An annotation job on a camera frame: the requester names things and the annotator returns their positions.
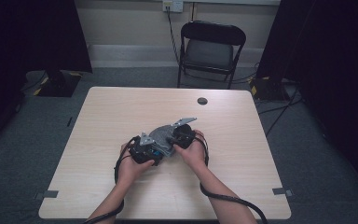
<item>black chair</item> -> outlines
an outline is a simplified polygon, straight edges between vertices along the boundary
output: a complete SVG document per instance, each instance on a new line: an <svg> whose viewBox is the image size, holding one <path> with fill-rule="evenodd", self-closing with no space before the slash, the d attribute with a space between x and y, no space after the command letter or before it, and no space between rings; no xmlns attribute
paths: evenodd
<svg viewBox="0 0 358 224"><path fill-rule="evenodd" d="M188 39L185 50L185 39ZM246 41L245 33L233 25L207 21L191 21L181 30L181 48L177 88L181 85L182 69L226 75L231 88L237 62ZM239 46L234 56L234 46Z"/></svg>

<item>chair seat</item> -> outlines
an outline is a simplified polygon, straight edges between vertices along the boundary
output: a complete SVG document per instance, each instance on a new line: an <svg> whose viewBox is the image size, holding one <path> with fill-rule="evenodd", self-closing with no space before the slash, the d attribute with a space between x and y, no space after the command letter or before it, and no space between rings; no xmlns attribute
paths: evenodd
<svg viewBox="0 0 358 224"><path fill-rule="evenodd" d="M229 71L233 67L233 47L191 39L188 41L184 66L204 66Z"/></svg>

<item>forearm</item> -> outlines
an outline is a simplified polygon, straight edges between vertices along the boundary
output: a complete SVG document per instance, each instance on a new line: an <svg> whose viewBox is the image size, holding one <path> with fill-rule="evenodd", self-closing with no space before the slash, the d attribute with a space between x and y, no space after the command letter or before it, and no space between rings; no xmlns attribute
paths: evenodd
<svg viewBox="0 0 358 224"><path fill-rule="evenodd" d="M91 216L89 216L88 220L110 213L117 209L120 206L121 202L124 200L124 197L126 196L129 187L130 186L128 185L119 183L115 185L110 191L110 193L103 200L103 202L97 207L97 209L95 209ZM114 223L115 220L116 216L113 216L98 223Z"/></svg>
<svg viewBox="0 0 358 224"><path fill-rule="evenodd" d="M211 193L238 198L238 196L222 183L205 165L195 166L193 167L193 171L206 190ZM256 223L252 212L245 205L213 198L209 198L209 200L220 223Z"/></svg>

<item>white wall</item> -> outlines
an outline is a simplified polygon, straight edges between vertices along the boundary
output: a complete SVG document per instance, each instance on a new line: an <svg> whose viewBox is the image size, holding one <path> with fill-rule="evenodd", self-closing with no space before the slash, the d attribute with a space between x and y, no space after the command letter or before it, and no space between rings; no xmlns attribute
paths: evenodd
<svg viewBox="0 0 358 224"><path fill-rule="evenodd" d="M172 47L167 14L160 1L76 0L86 42L90 45ZM191 20L192 3L183 13L172 13L177 46L180 29ZM262 52L278 6L195 4L195 19L233 24L247 35L245 50Z"/></svg>

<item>tabletop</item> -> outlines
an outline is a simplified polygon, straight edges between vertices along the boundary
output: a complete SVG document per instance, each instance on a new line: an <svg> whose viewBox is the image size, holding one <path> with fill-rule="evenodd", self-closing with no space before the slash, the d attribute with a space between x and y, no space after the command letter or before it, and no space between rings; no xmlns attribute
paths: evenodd
<svg viewBox="0 0 358 224"><path fill-rule="evenodd" d="M207 100L199 104L199 98ZM93 87L80 110L39 210L42 218L87 218L115 185L120 146L142 132L197 118L209 145L209 168L267 218L287 219L291 211L248 91ZM216 219L200 182L179 155L164 158L131 187L123 219Z"/></svg>

